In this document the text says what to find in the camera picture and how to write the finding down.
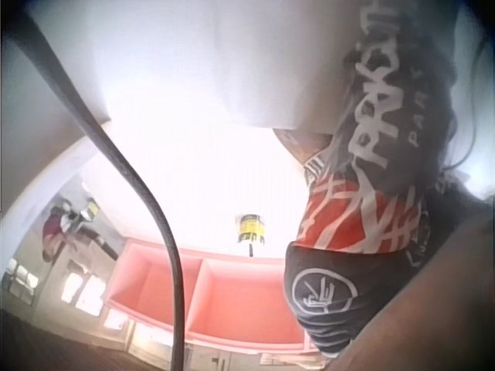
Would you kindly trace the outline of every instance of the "forearm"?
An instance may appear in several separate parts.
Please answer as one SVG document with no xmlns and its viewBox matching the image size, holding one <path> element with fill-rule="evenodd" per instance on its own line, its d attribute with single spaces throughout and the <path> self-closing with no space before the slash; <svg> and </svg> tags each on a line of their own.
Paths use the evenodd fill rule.
<svg viewBox="0 0 495 371">
<path fill-rule="evenodd" d="M 473 369 L 494 347 L 493 287 L 493 219 L 478 217 L 448 239 L 328 370 Z"/>
</svg>

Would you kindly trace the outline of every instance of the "graphic print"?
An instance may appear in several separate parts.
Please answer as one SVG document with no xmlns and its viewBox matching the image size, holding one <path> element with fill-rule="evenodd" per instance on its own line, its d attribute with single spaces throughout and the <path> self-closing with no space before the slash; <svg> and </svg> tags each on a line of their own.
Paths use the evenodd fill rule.
<svg viewBox="0 0 495 371">
<path fill-rule="evenodd" d="M 292 283 L 292 300 L 308 315 L 347 311 L 356 296 L 356 286 L 350 280 L 327 269 L 306 269 Z"/>
</svg>

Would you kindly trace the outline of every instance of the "pink shelving unit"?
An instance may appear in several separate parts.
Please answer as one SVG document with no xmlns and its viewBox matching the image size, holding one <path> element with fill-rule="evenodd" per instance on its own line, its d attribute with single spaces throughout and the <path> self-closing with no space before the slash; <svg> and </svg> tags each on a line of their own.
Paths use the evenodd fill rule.
<svg viewBox="0 0 495 371">
<path fill-rule="evenodd" d="M 236 352 L 314 351 L 285 302 L 284 261 L 181 250 L 186 341 Z M 172 331 L 172 272 L 162 246 L 130 240 L 105 301 Z"/>
</svg>

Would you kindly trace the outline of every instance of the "ceiling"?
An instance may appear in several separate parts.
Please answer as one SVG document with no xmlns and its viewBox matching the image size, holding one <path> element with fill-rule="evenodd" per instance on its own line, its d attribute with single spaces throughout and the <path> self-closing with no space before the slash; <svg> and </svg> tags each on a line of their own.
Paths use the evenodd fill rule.
<svg viewBox="0 0 495 371">
<path fill-rule="evenodd" d="M 342 12 L 353 11 L 353 2 L 338 3 Z M 327 36 L 356 30 L 334 4 L 49 0 L 33 2 L 29 11 L 90 109 L 101 121 L 112 120 L 112 138 L 155 194 L 179 245 L 244 254 L 236 250 L 235 218 L 259 213 L 267 236 L 258 255 L 281 257 L 297 233 L 307 190 L 301 169 L 269 128 L 310 123 L 315 131 L 335 130 L 329 122 L 337 121 L 338 103 L 327 103 L 339 102 L 342 93 L 335 50 L 351 45 Z M 453 161 L 469 146 L 466 94 L 479 37 L 464 14 L 452 96 L 463 135 L 451 148 Z M 480 81 L 493 80 L 490 53 L 480 70 Z M 461 168 L 480 195 L 495 179 L 486 161 L 493 152 L 493 89 L 481 85 L 480 139 Z M 81 176 L 122 234 L 162 240 L 102 156 Z"/>
</svg>

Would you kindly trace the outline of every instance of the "person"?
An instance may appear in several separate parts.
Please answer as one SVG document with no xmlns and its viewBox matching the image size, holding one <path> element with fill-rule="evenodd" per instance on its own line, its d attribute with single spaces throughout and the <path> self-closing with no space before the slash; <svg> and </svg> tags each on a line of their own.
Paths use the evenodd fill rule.
<svg viewBox="0 0 495 371">
<path fill-rule="evenodd" d="M 92 263 L 91 247 L 102 249 L 112 260 L 117 260 L 117 253 L 92 229 L 81 225 L 82 217 L 71 209 L 68 201 L 63 207 L 54 206 L 43 225 L 43 260 L 55 261 L 63 246 L 73 250 L 77 263 L 88 269 Z"/>
<path fill-rule="evenodd" d="M 70 204 L 64 203 L 63 207 L 54 206 L 50 210 L 49 216 L 43 224 L 42 257 L 47 263 L 53 262 L 59 249 L 64 243 L 68 244 L 69 242 L 66 232 L 70 224 L 76 219 L 76 214 L 74 212 L 67 211 L 67 207 L 70 208 Z"/>
<path fill-rule="evenodd" d="M 332 135 L 275 130 L 309 186 L 286 252 L 285 296 L 330 358 L 483 208 L 442 171 L 455 73 L 414 3 L 363 2 L 363 38 L 344 58 L 349 86 Z"/>
</svg>

